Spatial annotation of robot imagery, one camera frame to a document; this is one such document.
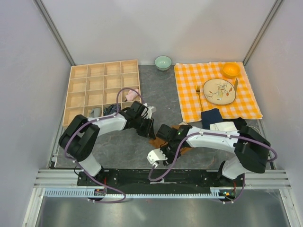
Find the metal frame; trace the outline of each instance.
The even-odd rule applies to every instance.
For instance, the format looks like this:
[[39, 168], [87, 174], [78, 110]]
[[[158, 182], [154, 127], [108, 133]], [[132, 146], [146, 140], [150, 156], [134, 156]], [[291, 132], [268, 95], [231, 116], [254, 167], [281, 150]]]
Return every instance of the metal frame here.
[[264, 33], [267, 31], [270, 22], [273, 20], [273, 18], [276, 15], [277, 11], [281, 7], [283, 1], [284, 0], [276, 0], [275, 3], [274, 3], [274, 5], [270, 9], [269, 14], [267, 15], [267, 17], [266, 17], [265, 21], [263, 22], [263, 24], [262, 24], [262, 26], [261, 26], [261, 28], [260, 28], [260, 30], [259, 30], [256, 38], [252, 42], [252, 45], [250, 46], [250, 49], [248, 50], [246, 56], [243, 59], [243, 65], [244, 66], [246, 66], [247, 62], [250, 60], [250, 57], [254, 53], [256, 47], [258, 46], [261, 38], [264, 35]]
[[[95, 189], [103, 189], [102, 186], [86, 187], [77, 186], [78, 176], [73, 169], [40, 169], [31, 200], [27, 208], [22, 227], [34, 227], [39, 217], [44, 196], [52, 197], [87, 197]], [[182, 194], [182, 195], [150, 195], [136, 194], [127, 195], [128, 198], [218, 198], [219, 190], [231, 189], [230, 187], [211, 188], [211, 194]], [[245, 190], [268, 190], [279, 189], [282, 201], [287, 213], [291, 227], [301, 226], [299, 215], [294, 205], [292, 189], [285, 170], [267, 170], [263, 174], [246, 173]], [[121, 195], [114, 194], [109, 198], [120, 198]]]
[[52, 144], [52, 150], [51, 150], [50, 155], [48, 157], [46, 168], [50, 168], [50, 166], [55, 165], [56, 162], [57, 162], [57, 156], [58, 156], [58, 152], [59, 152], [59, 138], [63, 134], [62, 123], [63, 123], [63, 115], [64, 115], [64, 105], [65, 105], [65, 103], [63, 104], [63, 111], [62, 111], [61, 120], [60, 120], [60, 123], [59, 123], [59, 126], [58, 126], [58, 131], [56, 133], [56, 137], [55, 137], [55, 139], [53, 141], [53, 144]]
[[69, 50], [67, 49], [58, 29], [56, 28], [51, 16], [49, 15], [45, 5], [43, 4], [43, 2], [41, 0], [33, 0], [33, 2], [35, 3], [35, 5], [37, 6], [38, 10], [40, 11], [43, 19], [45, 20], [48, 28], [51, 30], [55, 40], [57, 41], [58, 45], [60, 46], [61, 50], [63, 51], [67, 61], [71, 64], [71, 66], [76, 65], [74, 60], [72, 59], [72, 56], [69, 52]]

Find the wooden grid organizer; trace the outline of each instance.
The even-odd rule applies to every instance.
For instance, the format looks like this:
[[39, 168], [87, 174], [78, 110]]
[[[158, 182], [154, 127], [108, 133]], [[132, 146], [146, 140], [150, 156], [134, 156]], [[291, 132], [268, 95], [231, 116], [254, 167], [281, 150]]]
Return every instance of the wooden grid organizer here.
[[[101, 108], [103, 116], [103, 109], [116, 103], [116, 96], [124, 87], [137, 88], [141, 93], [137, 60], [72, 66], [63, 127], [67, 127], [76, 115], [89, 117], [96, 107]], [[118, 98], [122, 109], [134, 102], [125, 102], [128, 91], [122, 91]]]

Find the metal floor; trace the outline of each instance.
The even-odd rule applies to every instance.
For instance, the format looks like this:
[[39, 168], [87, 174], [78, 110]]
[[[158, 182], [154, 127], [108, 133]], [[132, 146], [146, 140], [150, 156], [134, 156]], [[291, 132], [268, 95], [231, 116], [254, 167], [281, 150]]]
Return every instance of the metal floor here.
[[245, 190], [234, 204], [208, 199], [133, 199], [94, 204], [44, 197], [36, 227], [289, 227], [278, 190]]

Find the black cable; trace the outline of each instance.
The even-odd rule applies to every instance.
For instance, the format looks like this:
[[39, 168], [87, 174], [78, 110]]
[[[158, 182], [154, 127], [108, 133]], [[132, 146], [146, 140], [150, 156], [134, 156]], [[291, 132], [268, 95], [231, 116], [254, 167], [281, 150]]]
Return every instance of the black cable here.
[[77, 166], [74, 167], [74, 173], [75, 173], [77, 176], [79, 176], [79, 174], [76, 172], [76, 168], [77, 168]]

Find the white cloth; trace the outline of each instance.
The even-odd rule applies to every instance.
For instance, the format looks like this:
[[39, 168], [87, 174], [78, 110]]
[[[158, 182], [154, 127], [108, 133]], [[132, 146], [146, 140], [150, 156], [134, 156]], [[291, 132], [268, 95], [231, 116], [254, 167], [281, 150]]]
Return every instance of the white cloth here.
[[209, 125], [210, 130], [213, 131], [237, 131], [237, 128], [233, 122], [220, 122]]

